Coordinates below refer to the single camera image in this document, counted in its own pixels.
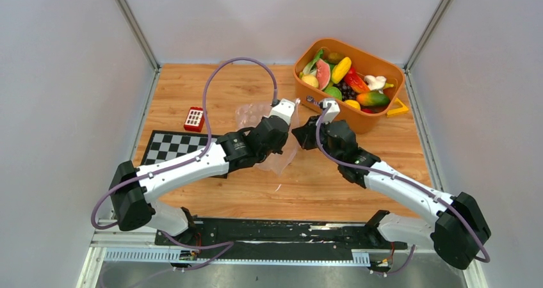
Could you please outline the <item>clear zip top bag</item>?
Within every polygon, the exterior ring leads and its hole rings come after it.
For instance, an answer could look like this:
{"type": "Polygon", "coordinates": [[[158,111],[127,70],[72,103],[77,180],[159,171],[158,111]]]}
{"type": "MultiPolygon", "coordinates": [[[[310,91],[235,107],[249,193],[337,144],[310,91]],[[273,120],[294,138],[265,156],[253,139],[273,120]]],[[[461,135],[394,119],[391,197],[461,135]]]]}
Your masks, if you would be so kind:
{"type": "Polygon", "coordinates": [[[266,156],[263,162],[255,166],[276,175],[282,174],[298,151],[298,143],[291,133],[292,128],[300,125],[298,102],[288,101],[285,107],[293,112],[289,126],[285,126],[281,118],[271,116],[272,106],[269,102],[244,104],[235,111],[237,129],[248,128],[246,135],[249,141],[255,143],[257,151],[266,156]]]}

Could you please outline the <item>green toy lettuce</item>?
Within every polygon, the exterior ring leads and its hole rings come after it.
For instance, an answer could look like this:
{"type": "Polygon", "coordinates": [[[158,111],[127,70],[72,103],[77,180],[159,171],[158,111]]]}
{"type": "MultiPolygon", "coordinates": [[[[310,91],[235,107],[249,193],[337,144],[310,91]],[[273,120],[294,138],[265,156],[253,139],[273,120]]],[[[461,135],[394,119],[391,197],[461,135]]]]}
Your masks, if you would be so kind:
{"type": "Polygon", "coordinates": [[[298,77],[301,79],[305,75],[315,75],[316,74],[316,63],[321,59],[323,55],[323,49],[320,49],[313,57],[313,59],[306,64],[303,70],[298,74],[298,77]]]}

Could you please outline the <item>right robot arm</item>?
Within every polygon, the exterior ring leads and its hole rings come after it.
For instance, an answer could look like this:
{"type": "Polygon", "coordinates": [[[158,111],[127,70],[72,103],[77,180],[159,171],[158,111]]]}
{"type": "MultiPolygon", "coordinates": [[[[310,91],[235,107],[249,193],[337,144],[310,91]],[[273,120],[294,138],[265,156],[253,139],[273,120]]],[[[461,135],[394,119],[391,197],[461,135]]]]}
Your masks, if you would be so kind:
{"type": "Polygon", "coordinates": [[[450,266],[467,269],[473,260],[490,262],[484,244],[490,228],[476,199],[461,192],[452,195],[411,179],[378,156],[358,146],[356,135],[344,120],[324,123],[312,116],[292,130],[305,150],[319,149],[337,164],[348,182],[379,192],[415,212],[419,218],[405,218],[389,211],[372,217],[366,241],[381,248],[389,241],[431,247],[450,266]]]}

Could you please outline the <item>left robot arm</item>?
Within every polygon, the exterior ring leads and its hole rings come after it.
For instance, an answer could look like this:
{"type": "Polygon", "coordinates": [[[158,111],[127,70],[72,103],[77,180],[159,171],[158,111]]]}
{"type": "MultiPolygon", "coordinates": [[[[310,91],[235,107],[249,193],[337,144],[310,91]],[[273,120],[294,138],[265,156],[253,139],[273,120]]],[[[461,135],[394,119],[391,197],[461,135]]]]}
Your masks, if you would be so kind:
{"type": "Polygon", "coordinates": [[[118,228],[155,227],[181,245],[191,244],[196,228],[189,223],[188,211],[159,205],[158,198],[200,179],[251,168],[272,153],[281,154],[289,126],[288,117],[265,116],[256,127],[210,139],[206,148],[169,161],[137,168],[131,161],[120,163],[109,187],[118,228]]]}

